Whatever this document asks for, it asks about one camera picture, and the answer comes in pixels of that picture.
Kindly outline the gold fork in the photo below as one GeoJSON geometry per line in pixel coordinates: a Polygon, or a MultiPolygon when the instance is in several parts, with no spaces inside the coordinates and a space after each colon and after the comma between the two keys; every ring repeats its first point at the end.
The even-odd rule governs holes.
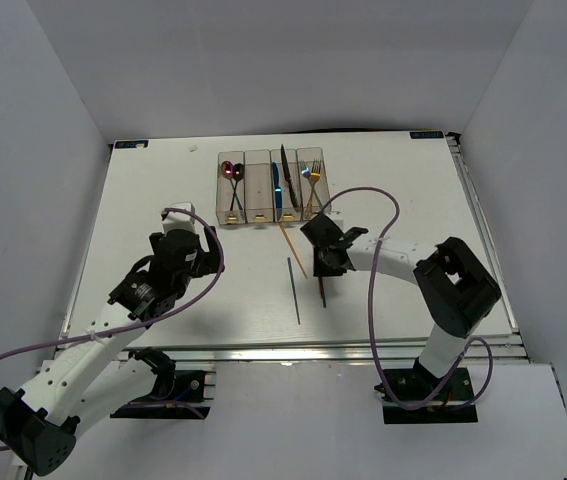
{"type": "Polygon", "coordinates": [[[315,206],[317,206],[319,209],[323,207],[322,201],[320,200],[320,197],[318,196],[316,190],[316,187],[320,179],[321,179],[321,162],[319,160],[314,160],[312,162],[312,167],[309,170],[309,176],[308,176],[308,180],[310,184],[310,195],[306,206],[306,213],[308,216],[314,213],[315,206]]]}

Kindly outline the blue knife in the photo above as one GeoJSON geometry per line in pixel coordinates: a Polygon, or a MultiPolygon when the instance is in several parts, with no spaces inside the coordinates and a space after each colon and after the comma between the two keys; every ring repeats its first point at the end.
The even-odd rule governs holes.
{"type": "Polygon", "coordinates": [[[272,181],[273,181],[273,193],[274,193],[274,207],[277,215],[280,215],[280,210],[282,209],[282,188],[280,186],[280,176],[278,166],[272,162],[272,181]]]}

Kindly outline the rainbow fork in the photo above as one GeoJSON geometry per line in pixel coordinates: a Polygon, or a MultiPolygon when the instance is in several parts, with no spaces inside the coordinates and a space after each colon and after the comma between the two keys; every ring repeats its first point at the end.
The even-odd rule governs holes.
{"type": "Polygon", "coordinates": [[[317,185],[321,179],[321,161],[315,159],[312,161],[311,165],[304,161],[300,161],[299,166],[301,167],[301,175],[310,185],[309,199],[307,200],[305,207],[305,214],[307,217],[310,217],[313,214],[313,208],[315,205],[319,208],[322,207],[322,201],[317,193],[317,185]]]}

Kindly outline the black knife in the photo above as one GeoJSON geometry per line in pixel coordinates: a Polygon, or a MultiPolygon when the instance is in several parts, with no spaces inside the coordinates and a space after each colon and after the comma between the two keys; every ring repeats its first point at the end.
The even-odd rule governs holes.
{"type": "Polygon", "coordinates": [[[298,198],[297,198],[296,191],[295,191],[295,188],[294,188],[294,183],[293,183],[293,179],[292,179],[292,175],[291,175],[291,171],[290,171],[290,167],[289,167],[289,161],[287,159],[286,149],[285,149],[283,144],[281,144],[281,146],[280,146],[280,156],[281,156],[281,163],[282,163],[282,167],[283,167],[284,179],[285,179],[287,186],[288,186],[290,201],[292,203],[293,208],[298,211],[299,210],[299,202],[298,202],[298,198]]]}

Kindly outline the rainbow spoon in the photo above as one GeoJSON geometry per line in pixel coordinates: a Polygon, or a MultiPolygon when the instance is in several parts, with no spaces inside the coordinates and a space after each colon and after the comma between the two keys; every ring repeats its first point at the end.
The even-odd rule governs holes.
{"type": "Polygon", "coordinates": [[[230,186],[232,187],[230,210],[233,210],[235,202],[234,166],[230,161],[224,161],[221,164],[221,174],[224,179],[229,181],[230,186]]]}

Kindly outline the black spoon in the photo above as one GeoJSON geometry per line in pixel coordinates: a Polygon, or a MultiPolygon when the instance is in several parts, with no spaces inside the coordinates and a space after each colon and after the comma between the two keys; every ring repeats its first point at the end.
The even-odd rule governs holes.
{"type": "Polygon", "coordinates": [[[242,209],[242,203],[239,199],[238,187],[239,183],[243,180],[245,175],[245,167],[242,163],[236,163],[233,165],[232,169],[232,179],[234,181],[233,185],[233,200],[232,204],[237,204],[239,209],[242,209]]]}

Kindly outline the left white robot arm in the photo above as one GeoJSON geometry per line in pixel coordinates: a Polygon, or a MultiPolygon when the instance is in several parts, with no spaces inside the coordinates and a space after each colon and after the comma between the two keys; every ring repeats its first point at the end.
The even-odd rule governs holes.
{"type": "Polygon", "coordinates": [[[214,228],[156,232],[152,254],[137,261],[110,293],[84,343],[66,348],[18,390],[0,390],[0,440],[38,476],[56,470],[79,437],[101,419],[138,398],[164,400],[176,385],[175,363],[147,347],[97,380],[150,320],[175,307],[191,280],[218,272],[221,252],[214,228]]]}

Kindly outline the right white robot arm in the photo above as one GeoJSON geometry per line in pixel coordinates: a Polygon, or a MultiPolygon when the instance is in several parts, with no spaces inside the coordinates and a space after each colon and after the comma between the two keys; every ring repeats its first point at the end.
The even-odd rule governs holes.
{"type": "Polygon", "coordinates": [[[374,238],[362,227],[343,231],[323,213],[301,232],[313,247],[316,276],[377,272],[419,288],[434,326],[413,366],[415,388],[429,399],[447,391],[448,371],[502,297],[496,280],[470,247],[456,237],[428,245],[374,238]]]}

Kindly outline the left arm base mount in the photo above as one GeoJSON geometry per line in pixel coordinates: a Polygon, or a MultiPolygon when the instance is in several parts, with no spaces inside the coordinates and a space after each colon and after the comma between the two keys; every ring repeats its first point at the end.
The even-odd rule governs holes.
{"type": "Polygon", "coordinates": [[[142,360],[156,381],[149,394],[129,401],[110,415],[112,419],[205,420],[214,398],[214,373],[202,368],[180,369],[156,349],[127,353],[127,360],[142,360]]]}

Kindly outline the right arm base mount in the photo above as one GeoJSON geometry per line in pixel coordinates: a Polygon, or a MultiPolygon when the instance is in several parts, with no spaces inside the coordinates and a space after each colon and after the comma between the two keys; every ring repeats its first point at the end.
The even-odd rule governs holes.
{"type": "MultiPolygon", "coordinates": [[[[395,396],[405,403],[417,403],[437,385],[428,385],[412,368],[384,369],[385,378],[395,396]]],[[[471,400],[474,389],[467,368],[457,368],[443,389],[426,406],[406,410],[396,405],[379,383],[374,390],[380,395],[383,421],[386,425],[471,424],[478,422],[474,405],[461,405],[471,400]]]]}

